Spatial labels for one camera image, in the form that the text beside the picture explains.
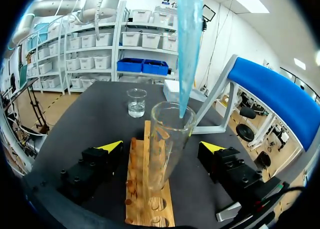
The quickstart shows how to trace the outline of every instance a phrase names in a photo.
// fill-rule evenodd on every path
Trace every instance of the blue chair backrest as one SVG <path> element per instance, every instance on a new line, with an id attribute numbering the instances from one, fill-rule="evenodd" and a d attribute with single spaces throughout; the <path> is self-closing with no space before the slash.
<path id="1" fill-rule="evenodd" d="M 320 106 L 284 76 L 238 57 L 228 78 L 268 105 L 308 150 L 320 126 Z"/>

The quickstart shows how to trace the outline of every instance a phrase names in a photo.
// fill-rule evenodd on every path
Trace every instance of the glass beaker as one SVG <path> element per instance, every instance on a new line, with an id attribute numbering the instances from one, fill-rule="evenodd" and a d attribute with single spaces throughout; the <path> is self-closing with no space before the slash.
<path id="1" fill-rule="evenodd" d="M 129 96 L 128 113 L 133 118 L 140 118 L 145 114 L 145 97 L 147 92 L 142 89 L 130 89 L 126 93 Z"/>
<path id="2" fill-rule="evenodd" d="M 148 187 L 159 191 L 177 165 L 196 124 L 196 114 L 187 107 L 179 118 L 179 104 L 163 101 L 151 110 Z"/>

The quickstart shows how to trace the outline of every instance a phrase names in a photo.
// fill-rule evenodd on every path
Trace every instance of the glass graduated cylinder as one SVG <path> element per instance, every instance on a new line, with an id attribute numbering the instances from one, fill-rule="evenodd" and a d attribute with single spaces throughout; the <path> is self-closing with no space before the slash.
<path id="1" fill-rule="evenodd" d="M 151 111 L 148 187 L 161 190 L 177 165 L 196 124 L 195 112 L 187 107 L 179 117 L 180 105 L 164 101 Z"/>

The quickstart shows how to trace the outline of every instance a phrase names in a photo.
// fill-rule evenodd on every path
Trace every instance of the wooden test tube rack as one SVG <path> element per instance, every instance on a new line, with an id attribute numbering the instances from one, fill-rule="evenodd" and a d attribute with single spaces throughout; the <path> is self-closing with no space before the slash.
<path id="1" fill-rule="evenodd" d="M 160 191 L 148 188 L 151 122 L 144 122 L 144 140 L 132 138 L 126 181 L 125 222 L 138 226 L 174 227 L 169 180 Z"/>

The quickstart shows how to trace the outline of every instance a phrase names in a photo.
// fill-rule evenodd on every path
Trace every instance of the ceiling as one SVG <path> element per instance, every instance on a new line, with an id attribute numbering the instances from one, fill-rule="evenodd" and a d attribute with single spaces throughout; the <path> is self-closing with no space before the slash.
<path id="1" fill-rule="evenodd" d="M 215 0 L 229 8 L 232 0 Z M 301 78 L 320 93 L 320 68 L 316 65 L 316 46 L 304 19 L 291 0 L 260 0 L 270 13 L 249 13 L 236 0 L 231 10 L 246 20 L 268 42 L 280 60 L 280 66 Z M 306 64 L 302 70 L 294 58 Z"/>

